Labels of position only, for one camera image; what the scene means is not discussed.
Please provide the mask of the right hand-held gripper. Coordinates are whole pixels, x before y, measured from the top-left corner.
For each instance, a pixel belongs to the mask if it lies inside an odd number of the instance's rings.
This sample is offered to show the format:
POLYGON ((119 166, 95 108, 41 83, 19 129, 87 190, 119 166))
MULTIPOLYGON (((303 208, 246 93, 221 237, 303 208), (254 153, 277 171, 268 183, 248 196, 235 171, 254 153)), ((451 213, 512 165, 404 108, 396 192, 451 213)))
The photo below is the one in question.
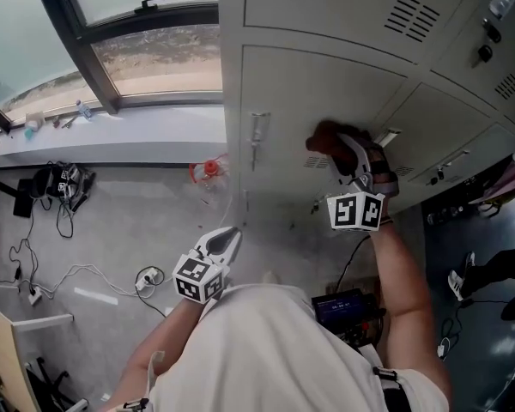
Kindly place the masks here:
POLYGON ((381 146, 337 134, 330 168, 347 192, 326 199, 330 227, 334 230, 375 232, 379 230, 385 197, 399 194, 397 175, 391 170, 381 146))

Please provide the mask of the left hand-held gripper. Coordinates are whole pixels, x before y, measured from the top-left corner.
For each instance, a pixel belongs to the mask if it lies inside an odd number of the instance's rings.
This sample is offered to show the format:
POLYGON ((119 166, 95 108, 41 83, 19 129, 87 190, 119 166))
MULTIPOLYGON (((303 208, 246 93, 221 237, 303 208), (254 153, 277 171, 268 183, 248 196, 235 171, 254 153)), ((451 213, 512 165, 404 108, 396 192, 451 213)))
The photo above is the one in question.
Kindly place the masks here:
POLYGON ((206 233, 196 243, 201 254, 217 254, 217 264, 209 258, 198 258, 194 253, 184 254, 177 262, 172 278, 177 294, 205 305, 225 287, 226 268, 232 263, 242 242, 237 227, 220 227, 206 233))

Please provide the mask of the grey metal locker door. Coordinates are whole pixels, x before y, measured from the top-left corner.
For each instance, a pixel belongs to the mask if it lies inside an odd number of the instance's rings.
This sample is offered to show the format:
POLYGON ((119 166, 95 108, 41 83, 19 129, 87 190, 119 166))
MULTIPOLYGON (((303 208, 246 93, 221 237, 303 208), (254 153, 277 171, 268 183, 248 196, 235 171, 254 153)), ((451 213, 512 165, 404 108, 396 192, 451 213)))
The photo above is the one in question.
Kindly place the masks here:
POLYGON ((365 129, 406 76, 350 59, 268 46, 243 51, 241 113, 255 175, 298 168, 323 119, 365 129))
POLYGON ((284 178, 259 178, 249 173, 239 179, 238 220, 258 223, 291 223, 307 218, 330 191, 329 174, 284 178))

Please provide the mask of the person's left forearm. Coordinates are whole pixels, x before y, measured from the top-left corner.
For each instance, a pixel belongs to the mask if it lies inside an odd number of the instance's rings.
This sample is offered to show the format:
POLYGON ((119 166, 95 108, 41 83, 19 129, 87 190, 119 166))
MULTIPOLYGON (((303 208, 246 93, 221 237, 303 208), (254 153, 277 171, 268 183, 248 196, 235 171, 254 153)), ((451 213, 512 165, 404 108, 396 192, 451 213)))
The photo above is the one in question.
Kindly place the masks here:
POLYGON ((210 315, 216 305, 179 302, 128 359, 101 412, 211 410, 222 349, 210 315))

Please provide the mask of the person's right forearm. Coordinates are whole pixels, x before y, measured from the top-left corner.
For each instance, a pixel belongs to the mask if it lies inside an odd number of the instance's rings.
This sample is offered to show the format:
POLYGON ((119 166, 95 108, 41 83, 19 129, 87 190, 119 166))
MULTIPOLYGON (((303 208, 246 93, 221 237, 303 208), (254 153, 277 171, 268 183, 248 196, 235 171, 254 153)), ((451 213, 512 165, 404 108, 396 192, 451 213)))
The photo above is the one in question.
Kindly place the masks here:
POLYGON ((414 370, 451 396, 451 383, 437 354, 427 281, 392 223, 371 235, 385 308, 390 315, 387 366, 414 370))

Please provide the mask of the grey metal locker cabinet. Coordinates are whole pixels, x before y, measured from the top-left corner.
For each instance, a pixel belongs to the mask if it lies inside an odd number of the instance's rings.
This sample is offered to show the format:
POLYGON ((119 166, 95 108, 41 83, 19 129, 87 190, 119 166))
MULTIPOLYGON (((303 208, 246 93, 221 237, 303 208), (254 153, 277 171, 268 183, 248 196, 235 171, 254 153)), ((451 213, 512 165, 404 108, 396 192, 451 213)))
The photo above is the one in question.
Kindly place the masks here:
POLYGON ((370 64, 406 81, 365 129, 386 140, 400 211, 515 150, 515 0, 219 0, 233 212, 239 179, 329 174, 306 149, 298 168, 255 175, 241 113, 243 51, 280 47, 370 64))

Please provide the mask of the clear jug with red cap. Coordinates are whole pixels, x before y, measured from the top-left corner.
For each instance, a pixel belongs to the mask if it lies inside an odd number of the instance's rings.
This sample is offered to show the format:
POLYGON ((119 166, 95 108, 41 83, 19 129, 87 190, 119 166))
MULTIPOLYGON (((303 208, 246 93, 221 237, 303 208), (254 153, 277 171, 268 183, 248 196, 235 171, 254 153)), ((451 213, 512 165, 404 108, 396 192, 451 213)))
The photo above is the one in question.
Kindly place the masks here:
POLYGON ((220 154, 204 162, 189 165, 191 181, 206 191, 217 192, 228 188, 229 160, 228 154, 220 154))

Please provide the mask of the person's white shirt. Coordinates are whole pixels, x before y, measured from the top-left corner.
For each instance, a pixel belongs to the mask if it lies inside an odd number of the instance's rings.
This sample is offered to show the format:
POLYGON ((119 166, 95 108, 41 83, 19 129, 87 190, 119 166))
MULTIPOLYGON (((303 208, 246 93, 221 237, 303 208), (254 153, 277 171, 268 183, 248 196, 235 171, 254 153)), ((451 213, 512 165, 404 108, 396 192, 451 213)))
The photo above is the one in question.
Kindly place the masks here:
POLYGON ((154 412, 388 412, 376 349, 351 348, 298 288, 228 289, 150 392, 154 412))

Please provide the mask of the pink garment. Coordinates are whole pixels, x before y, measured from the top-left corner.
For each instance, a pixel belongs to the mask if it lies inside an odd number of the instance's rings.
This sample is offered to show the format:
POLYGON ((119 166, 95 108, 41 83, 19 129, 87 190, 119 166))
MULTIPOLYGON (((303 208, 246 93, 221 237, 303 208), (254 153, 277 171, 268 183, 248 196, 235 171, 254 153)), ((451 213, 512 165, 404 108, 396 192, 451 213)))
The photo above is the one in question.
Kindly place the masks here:
POLYGON ((478 204, 490 199, 494 199, 502 194, 515 189, 515 162, 510 158, 508 166, 504 172, 489 186, 480 197, 470 201, 470 204, 478 204))

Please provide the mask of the black device with screen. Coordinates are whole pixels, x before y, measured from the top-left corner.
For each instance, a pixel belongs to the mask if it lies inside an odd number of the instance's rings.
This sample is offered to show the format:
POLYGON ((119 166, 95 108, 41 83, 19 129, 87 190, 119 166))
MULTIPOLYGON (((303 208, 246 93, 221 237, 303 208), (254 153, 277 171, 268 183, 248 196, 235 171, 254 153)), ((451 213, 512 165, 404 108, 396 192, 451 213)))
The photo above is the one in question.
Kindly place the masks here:
POLYGON ((373 294, 354 288, 312 298, 316 320, 352 348, 376 347, 383 333, 386 310, 373 294))

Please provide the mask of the white tape strip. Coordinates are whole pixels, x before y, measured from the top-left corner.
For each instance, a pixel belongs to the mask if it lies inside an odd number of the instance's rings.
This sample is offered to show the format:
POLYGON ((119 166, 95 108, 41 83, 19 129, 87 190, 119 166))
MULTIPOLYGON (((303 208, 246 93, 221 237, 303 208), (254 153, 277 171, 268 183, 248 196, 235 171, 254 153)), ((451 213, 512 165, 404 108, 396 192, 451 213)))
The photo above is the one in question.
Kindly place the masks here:
POLYGON ((102 303, 106 303, 106 304, 111 305, 111 306, 117 306, 118 305, 118 299, 116 297, 113 297, 113 296, 110 296, 110 295, 106 295, 106 294, 102 294, 102 293, 98 293, 98 292, 93 292, 93 291, 88 291, 86 289, 78 288, 78 287, 74 288, 74 293, 78 294, 78 295, 80 295, 82 297, 91 299, 91 300, 96 300, 96 301, 99 301, 99 302, 102 302, 102 303))

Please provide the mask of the white window sill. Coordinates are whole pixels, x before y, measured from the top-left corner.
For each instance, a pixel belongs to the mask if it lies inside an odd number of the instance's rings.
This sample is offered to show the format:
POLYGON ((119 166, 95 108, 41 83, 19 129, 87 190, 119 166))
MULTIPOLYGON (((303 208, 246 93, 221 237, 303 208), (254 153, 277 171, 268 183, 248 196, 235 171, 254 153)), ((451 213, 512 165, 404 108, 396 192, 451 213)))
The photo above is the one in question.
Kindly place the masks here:
POLYGON ((77 118, 69 128, 46 124, 31 138, 0 135, 0 167, 49 161, 97 164, 186 164, 227 153, 222 106, 152 106, 77 118))

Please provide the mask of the black equipment pile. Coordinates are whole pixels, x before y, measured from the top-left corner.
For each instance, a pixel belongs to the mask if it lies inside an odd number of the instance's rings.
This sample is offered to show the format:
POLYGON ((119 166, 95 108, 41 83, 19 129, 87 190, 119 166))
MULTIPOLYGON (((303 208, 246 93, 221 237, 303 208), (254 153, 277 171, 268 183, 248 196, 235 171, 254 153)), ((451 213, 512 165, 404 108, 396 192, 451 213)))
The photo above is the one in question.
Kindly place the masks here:
POLYGON ((75 214, 89 199, 96 173, 74 163, 48 163, 34 174, 29 188, 33 199, 57 199, 75 214))

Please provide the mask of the black framed window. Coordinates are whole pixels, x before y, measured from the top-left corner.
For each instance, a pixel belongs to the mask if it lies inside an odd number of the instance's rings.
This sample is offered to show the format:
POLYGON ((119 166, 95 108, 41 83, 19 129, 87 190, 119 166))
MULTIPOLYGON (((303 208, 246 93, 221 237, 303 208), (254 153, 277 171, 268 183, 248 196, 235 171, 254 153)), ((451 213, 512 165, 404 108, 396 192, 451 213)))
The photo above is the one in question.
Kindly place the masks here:
POLYGON ((221 90, 219 0, 0 0, 0 132, 28 113, 221 90))

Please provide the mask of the black chair base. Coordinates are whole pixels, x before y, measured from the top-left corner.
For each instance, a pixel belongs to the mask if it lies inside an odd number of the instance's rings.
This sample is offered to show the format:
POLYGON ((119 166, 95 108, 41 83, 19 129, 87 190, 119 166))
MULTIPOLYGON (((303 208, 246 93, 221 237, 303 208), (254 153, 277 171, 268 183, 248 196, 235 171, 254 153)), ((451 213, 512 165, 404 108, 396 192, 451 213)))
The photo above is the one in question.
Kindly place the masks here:
POLYGON ((37 357, 32 363, 26 364, 27 376, 35 399, 41 412, 86 412, 89 402, 85 398, 73 400, 60 391, 64 379, 70 377, 67 371, 62 371, 54 380, 45 369, 45 360, 37 357))

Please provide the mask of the light wooden desk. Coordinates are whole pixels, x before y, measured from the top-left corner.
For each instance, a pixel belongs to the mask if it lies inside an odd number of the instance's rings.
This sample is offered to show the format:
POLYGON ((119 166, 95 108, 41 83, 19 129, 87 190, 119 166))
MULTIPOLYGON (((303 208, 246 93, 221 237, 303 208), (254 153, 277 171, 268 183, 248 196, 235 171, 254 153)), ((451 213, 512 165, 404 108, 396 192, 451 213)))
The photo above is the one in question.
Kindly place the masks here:
POLYGON ((41 412, 21 359, 14 323, 1 312, 0 394, 10 410, 41 412))

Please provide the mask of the white table frame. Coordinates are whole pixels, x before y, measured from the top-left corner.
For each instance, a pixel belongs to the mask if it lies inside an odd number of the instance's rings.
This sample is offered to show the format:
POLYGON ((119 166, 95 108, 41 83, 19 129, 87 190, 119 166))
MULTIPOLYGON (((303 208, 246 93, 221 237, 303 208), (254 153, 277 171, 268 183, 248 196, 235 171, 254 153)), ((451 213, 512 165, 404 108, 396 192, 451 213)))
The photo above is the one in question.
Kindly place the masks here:
POLYGON ((51 316, 46 318, 36 318, 11 323, 12 329, 16 332, 29 332, 51 328, 62 324, 69 324, 74 321, 74 316, 70 313, 51 316))

